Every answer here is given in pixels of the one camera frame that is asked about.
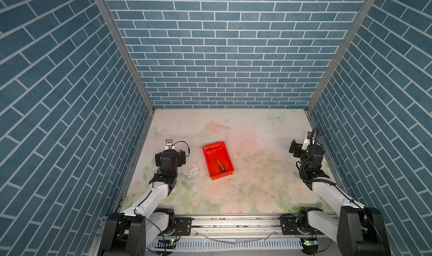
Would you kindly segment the orange handled screwdriver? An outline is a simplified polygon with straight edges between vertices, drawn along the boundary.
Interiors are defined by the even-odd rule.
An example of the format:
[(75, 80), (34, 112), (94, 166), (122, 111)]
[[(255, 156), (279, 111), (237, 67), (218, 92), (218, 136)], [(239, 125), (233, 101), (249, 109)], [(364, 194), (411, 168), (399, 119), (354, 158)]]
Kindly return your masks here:
[(215, 158), (215, 160), (216, 160), (216, 163), (217, 163), (217, 165), (218, 165), (219, 170), (220, 170), (222, 173), (225, 173), (226, 170), (225, 170), (225, 167), (223, 166), (223, 164), (221, 163), (221, 161), (216, 157), (215, 153), (213, 153), (213, 156), (214, 156), (214, 158)]

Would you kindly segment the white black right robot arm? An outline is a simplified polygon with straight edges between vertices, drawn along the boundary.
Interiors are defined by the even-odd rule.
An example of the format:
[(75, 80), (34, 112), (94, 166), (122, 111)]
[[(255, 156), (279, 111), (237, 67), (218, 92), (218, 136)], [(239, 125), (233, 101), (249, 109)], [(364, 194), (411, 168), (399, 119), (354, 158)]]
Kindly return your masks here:
[(322, 170), (324, 149), (312, 137), (305, 143), (292, 141), (289, 152), (298, 158), (300, 180), (336, 212), (332, 217), (321, 208), (302, 207), (297, 228), (309, 234), (319, 231), (338, 245), (344, 256), (389, 256), (391, 254), (382, 213), (345, 193)]

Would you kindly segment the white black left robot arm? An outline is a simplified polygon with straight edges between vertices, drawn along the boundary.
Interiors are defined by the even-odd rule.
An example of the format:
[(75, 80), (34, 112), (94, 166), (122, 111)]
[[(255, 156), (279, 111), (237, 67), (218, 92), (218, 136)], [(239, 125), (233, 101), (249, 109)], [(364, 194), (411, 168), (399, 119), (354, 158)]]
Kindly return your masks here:
[(103, 229), (99, 256), (144, 256), (148, 245), (165, 230), (175, 228), (173, 209), (159, 204), (173, 191), (178, 168), (185, 165), (186, 153), (166, 149), (155, 155), (158, 170), (149, 188), (131, 207), (111, 213)]

